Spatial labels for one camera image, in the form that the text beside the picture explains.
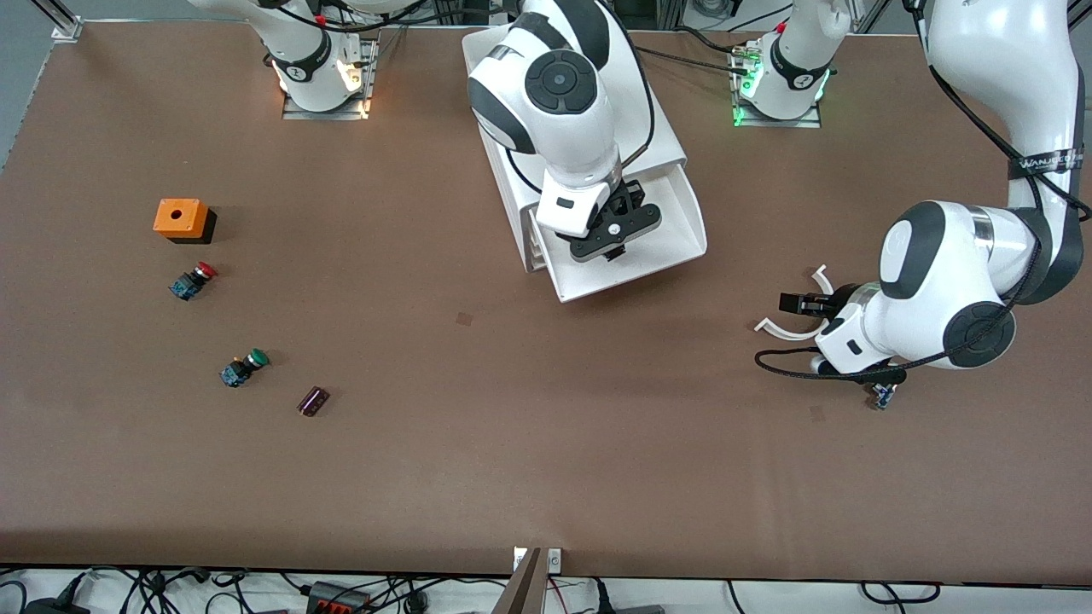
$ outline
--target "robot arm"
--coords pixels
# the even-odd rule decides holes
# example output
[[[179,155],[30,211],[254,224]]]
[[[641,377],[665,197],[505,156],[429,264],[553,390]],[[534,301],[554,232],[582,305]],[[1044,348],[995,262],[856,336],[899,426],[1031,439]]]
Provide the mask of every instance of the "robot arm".
[[[803,116],[822,91],[851,25],[846,0],[795,0],[783,27],[747,45],[757,52],[739,96],[774,119]]]
[[[583,237],[618,187],[621,161],[614,111],[595,66],[572,49],[579,42],[558,40],[554,47],[559,48],[551,48],[544,40],[549,36],[536,34],[553,27],[544,14],[549,8],[556,12],[549,4],[524,5],[500,45],[475,67],[467,91],[471,108],[490,137],[545,161],[538,223]]]
[[[199,9],[246,21],[254,28],[273,60],[282,87],[300,108],[322,113],[337,108],[364,86],[357,34],[328,32],[300,23],[288,11],[313,20],[307,0],[189,0]],[[394,11],[412,0],[349,2],[368,9]]]
[[[1040,179],[1076,196],[1083,157],[1083,78],[1065,1],[939,0],[926,40],[937,72],[994,110],[1023,156],[1010,163],[1008,209],[918,203],[888,231],[879,282],[783,295],[784,309],[830,319],[816,338],[820,374],[854,375],[894,357],[986,365],[1012,343],[1007,303],[1045,300],[1083,259],[1077,212]]]
[[[483,130],[508,150],[542,156],[536,220],[570,240],[578,261],[612,258],[605,250],[579,251],[579,239],[595,228],[605,225],[614,235],[604,246],[618,246],[660,222],[655,205],[633,215],[643,192],[634,197],[621,182],[614,109],[598,71],[613,54],[631,51],[612,19],[594,0],[526,0],[467,82]]]

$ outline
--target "orange block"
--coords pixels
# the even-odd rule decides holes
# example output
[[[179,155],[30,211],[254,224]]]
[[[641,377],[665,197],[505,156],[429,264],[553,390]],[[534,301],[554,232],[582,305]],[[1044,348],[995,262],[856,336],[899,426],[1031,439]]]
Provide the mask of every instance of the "orange block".
[[[165,198],[159,201],[152,229],[174,243],[210,244],[216,228],[216,213],[195,198]]]

